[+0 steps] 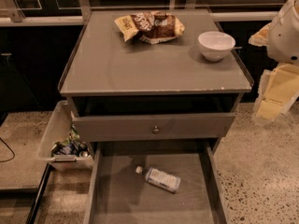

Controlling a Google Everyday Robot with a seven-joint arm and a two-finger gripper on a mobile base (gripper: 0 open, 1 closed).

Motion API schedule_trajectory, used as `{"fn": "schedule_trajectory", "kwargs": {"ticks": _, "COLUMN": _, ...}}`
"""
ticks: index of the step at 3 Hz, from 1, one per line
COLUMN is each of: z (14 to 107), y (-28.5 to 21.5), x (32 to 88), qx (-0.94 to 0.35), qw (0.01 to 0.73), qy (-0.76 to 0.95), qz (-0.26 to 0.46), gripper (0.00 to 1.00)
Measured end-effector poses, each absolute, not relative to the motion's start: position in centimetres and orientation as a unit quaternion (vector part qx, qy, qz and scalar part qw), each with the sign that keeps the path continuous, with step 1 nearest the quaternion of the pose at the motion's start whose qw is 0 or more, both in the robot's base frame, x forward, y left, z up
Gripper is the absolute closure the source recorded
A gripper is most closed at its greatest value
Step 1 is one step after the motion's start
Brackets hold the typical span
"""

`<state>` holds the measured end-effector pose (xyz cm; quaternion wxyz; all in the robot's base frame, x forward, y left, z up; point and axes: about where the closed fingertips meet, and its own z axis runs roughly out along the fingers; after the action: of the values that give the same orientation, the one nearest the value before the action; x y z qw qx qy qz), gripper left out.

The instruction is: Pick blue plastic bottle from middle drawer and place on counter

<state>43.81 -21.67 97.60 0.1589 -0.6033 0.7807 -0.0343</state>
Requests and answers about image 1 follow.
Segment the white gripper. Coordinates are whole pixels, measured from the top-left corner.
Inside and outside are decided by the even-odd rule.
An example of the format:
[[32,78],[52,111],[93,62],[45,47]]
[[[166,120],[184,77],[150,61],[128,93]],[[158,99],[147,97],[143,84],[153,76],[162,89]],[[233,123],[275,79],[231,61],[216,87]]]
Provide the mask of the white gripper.
[[[257,47],[266,46],[269,28],[270,24],[266,24],[249,38],[249,43]],[[299,97],[299,66],[279,63],[272,71],[264,70],[258,93],[252,120],[256,124],[269,124],[279,114],[285,114]]]

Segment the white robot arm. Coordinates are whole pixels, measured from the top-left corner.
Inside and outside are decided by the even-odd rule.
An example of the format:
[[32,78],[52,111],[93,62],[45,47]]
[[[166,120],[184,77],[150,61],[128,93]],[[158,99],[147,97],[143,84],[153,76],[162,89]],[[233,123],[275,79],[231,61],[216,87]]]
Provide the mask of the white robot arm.
[[249,43],[266,47],[268,57],[278,62],[272,71],[263,71],[253,107],[254,122],[266,125],[285,115],[299,97],[299,0],[288,0]]

